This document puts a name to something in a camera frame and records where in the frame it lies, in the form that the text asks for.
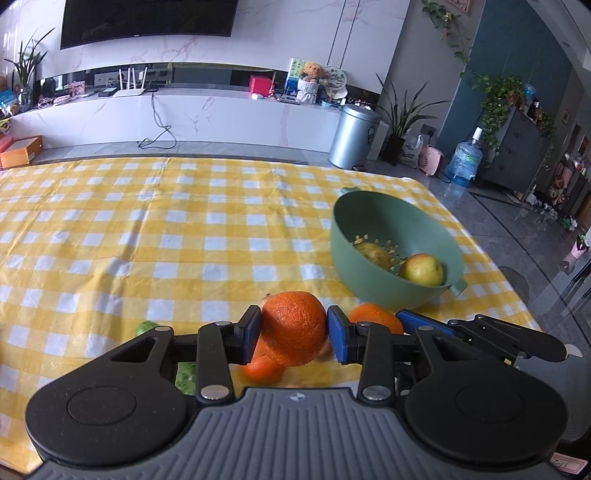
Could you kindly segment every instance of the yellow checkered tablecloth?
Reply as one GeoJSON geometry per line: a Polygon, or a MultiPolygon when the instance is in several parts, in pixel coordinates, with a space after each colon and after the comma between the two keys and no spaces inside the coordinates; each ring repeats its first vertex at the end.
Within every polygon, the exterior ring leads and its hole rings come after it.
{"type": "MultiPolygon", "coordinates": [[[[359,300],[330,258],[343,186],[400,197],[455,237],[470,285],[419,309],[436,319],[485,313],[537,327],[490,258],[419,183],[263,161],[118,158],[0,176],[0,460],[30,471],[24,429],[35,391],[153,320],[177,333],[237,321],[267,294],[307,290],[349,313],[359,300]]],[[[355,380],[357,366],[312,362],[283,384],[355,380]]],[[[244,385],[233,371],[237,391],[244,385]]]]}

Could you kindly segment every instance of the tangerine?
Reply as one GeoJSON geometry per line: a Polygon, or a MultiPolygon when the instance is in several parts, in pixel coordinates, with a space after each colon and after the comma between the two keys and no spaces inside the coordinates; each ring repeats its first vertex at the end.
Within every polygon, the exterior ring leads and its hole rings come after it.
{"type": "Polygon", "coordinates": [[[326,312],[311,293],[286,291],[264,304],[259,341],[278,364],[297,367],[311,362],[326,338],[326,312]]]}
{"type": "Polygon", "coordinates": [[[404,327],[400,320],[396,318],[390,312],[381,309],[373,303],[362,303],[349,315],[349,321],[351,323],[357,322],[374,322],[384,325],[390,329],[390,332],[402,335],[404,333],[404,327]]]}
{"type": "Polygon", "coordinates": [[[262,385],[277,383],[285,372],[283,365],[264,354],[258,355],[256,358],[253,357],[252,361],[248,365],[242,366],[241,369],[245,377],[262,385]]]}

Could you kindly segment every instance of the metal screw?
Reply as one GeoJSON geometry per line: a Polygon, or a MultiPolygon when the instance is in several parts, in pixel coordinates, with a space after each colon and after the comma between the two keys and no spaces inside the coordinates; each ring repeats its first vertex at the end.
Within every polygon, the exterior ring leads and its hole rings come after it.
{"type": "Polygon", "coordinates": [[[229,394],[230,390],[224,385],[208,385],[201,389],[201,396],[208,400],[221,400],[229,394]]]}
{"type": "Polygon", "coordinates": [[[392,392],[390,392],[388,387],[384,387],[383,385],[370,385],[365,387],[361,394],[368,400],[379,401],[386,400],[386,398],[392,395],[392,392]]]}

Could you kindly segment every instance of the picture frame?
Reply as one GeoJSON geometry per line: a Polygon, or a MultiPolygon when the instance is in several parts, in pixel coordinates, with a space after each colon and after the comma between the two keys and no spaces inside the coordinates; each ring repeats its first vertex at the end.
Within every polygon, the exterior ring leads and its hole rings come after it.
{"type": "Polygon", "coordinates": [[[467,14],[470,12],[470,4],[472,3],[472,0],[447,0],[447,3],[452,4],[458,10],[467,14]]]}

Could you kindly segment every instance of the decorative plate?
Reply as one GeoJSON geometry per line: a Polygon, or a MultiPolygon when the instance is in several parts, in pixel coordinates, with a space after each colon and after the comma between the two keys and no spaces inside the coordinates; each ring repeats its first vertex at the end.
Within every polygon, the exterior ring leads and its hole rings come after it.
{"type": "Polygon", "coordinates": [[[343,70],[337,67],[326,67],[324,69],[324,75],[328,79],[326,88],[330,90],[341,90],[347,84],[347,76],[343,70]]]}

